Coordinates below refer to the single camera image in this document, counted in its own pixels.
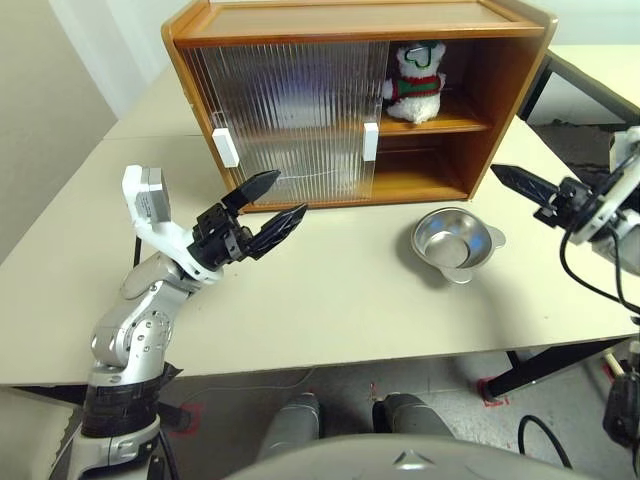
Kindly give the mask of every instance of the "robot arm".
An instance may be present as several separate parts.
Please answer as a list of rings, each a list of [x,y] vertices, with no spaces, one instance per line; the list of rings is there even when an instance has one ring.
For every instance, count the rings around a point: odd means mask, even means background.
[[[591,242],[594,252],[615,263],[619,296],[592,290],[640,315],[640,308],[622,296],[619,272],[624,269],[640,275],[640,214],[632,209],[620,209],[640,184],[640,127],[617,133],[612,155],[619,167],[594,191],[569,177],[555,186],[519,167],[493,165],[491,169],[504,185],[540,206],[534,214],[538,220],[551,227],[564,228],[565,237],[574,244]],[[566,238],[561,244],[562,261],[566,261],[562,253]],[[640,317],[634,322],[640,324]],[[602,425],[611,440],[633,450],[634,469],[640,477],[640,342],[637,340],[631,342],[629,365],[630,371],[616,377],[609,392]]]
[[[94,329],[95,362],[67,478],[91,471],[92,478],[146,479],[161,472],[151,454],[160,433],[159,391],[175,376],[164,361],[173,321],[192,294],[222,278],[223,265],[259,259],[300,223],[306,205],[280,212],[255,236],[238,223],[240,209],[266,193],[279,174],[250,178],[186,230],[171,221],[162,171],[127,168],[122,186],[134,229],[158,252],[129,273],[116,305]]]
[[[624,160],[594,191],[570,177],[555,186],[520,167],[492,165],[491,169],[505,186],[540,206],[534,214],[538,220],[569,231],[569,240],[576,245],[591,242],[594,252],[611,262],[615,262],[615,234],[622,268],[640,275],[640,214],[620,210],[640,184],[640,127],[616,134],[612,154]]]

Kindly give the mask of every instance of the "white plush toy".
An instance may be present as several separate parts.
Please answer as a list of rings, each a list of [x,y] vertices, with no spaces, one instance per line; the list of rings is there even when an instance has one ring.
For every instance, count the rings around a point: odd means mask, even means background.
[[[438,114],[446,75],[437,70],[445,50],[444,43],[439,41],[398,49],[400,76],[385,80],[382,87],[382,97],[395,102],[387,108],[389,115],[419,124]]]

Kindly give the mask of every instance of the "white table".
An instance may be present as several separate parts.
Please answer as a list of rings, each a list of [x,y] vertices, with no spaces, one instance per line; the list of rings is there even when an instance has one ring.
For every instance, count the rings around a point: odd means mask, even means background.
[[[126,165],[163,167],[174,219],[186,227],[223,194],[204,140],[185,135],[192,122],[188,107],[176,107],[174,115],[163,103],[179,105],[182,98],[168,75],[151,89],[156,102],[145,97],[141,105],[147,107],[114,127],[0,266],[6,338],[0,383],[86,380],[93,326],[131,268],[134,232],[120,191]],[[153,135],[156,128],[163,135]],[[495,161],[522,165],[552,182],[569,174],[517,119]],[[409,247],[415,222],[450,204],[468,208],[507,237],[468,285],[446,283]],[[258,262],[226,267],[223,281],[185,305],[167,360],[184,368],[183,375],[221,374],[636,333],[620,306],[562,272],[562,232],[534,220],[535,208],[489,173],[476,198],[464,204],[310,211],[283,244]],[[255,229],[269,217],[250,214],[241,222]],[[143,256],[150,253],[143,248]],[[569,261],[589,281],[613,288],[612,265],[588,246],[570,248]],[[624,282],[633,297],[640,279],[625,275]]]

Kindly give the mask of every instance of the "gray floor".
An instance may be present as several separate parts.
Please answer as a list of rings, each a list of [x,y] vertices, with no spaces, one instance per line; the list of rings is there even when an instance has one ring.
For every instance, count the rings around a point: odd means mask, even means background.
[[[629,453],[601,428],[609,386],[601,360],[514,392],[508,404],[486,406],[475,393],[476,380],[509,367],[504,353],[491,353],[177,379],[166,387],[163,399],[199,412],[195,432],[170,437],[184,480],[223,478],[251,464],[274,413],[304,391],[320,399],[327,437],[371,432],[373,401],[401,391],[431,405],[457,438],[516,452],[520,418],[537,415],[558,436],[576,470],[602,479],[633,478]],[[531,456],[560,465],[534,425],[527,427],[525,442]]]

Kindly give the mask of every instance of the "wooden cabinet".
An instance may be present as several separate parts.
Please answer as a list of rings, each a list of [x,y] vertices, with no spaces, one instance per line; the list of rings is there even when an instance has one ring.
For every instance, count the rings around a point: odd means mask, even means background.
[[[282,171],[251,211],[472,197],[555,24],[518,0],[196,1],[163,38],[227,187]],[[438,116],[388,116],[389,59],[435,39],[447,46]]]

